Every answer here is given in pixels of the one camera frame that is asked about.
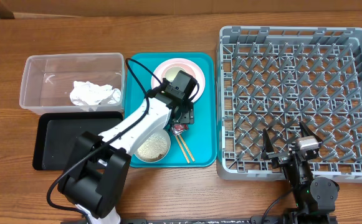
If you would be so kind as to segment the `red snack wrapper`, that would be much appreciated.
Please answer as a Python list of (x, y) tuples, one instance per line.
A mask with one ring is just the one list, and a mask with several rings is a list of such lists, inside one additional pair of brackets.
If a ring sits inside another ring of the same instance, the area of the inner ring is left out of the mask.
[(174, 124), (171, 126), (171, 132), (174, 136), (180, 135), (189, 129), (187, 124)]

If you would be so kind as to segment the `white napkin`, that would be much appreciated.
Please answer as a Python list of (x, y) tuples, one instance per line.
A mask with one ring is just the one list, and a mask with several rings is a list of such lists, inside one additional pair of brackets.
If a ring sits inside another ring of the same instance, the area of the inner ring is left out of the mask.
[(74, 81), (70, 100), (77, 106), (116, 104), (121, 100), (121, 91), (111, 85), (97, 85), (91, 82)]

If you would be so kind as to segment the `grey bowl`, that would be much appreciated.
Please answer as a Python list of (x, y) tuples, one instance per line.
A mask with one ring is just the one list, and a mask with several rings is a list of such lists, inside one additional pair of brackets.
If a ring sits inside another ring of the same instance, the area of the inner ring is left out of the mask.
[(135, 152), (135, 156), (143, 162), (162, 160), (171, 147), (169, 134), (164, 129), (153, 133)]

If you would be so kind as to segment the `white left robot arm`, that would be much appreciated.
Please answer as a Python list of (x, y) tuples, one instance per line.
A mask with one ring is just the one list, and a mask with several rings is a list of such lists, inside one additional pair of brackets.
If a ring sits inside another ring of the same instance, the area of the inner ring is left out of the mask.
[(119, 223), (115, 210), (136, 150), (166, 126), (194, 122), (194, 78), (163, 81), (145, 92), (140, 107), (115, 127), (98, 135), (83, 133), (76, 141), (63, 174), (53, 183), (87, 223)]

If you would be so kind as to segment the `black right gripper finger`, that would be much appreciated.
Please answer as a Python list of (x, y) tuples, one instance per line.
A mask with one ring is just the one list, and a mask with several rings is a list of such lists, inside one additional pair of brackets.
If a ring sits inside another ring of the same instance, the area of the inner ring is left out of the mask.
[(303, 121), (299, 122), (299, 126), (300, 126), (300, 137), (304, 138), (304, 137), (314, 137), (317, 142), (322, 143), (323, 140), (317, 136)]
[(262, 131), (262, 140), (263, 145), (261, 158), (265, 161), (270, 160), (271, 158), (273, 158), (275, 152), (266, 129), (263, 129)]

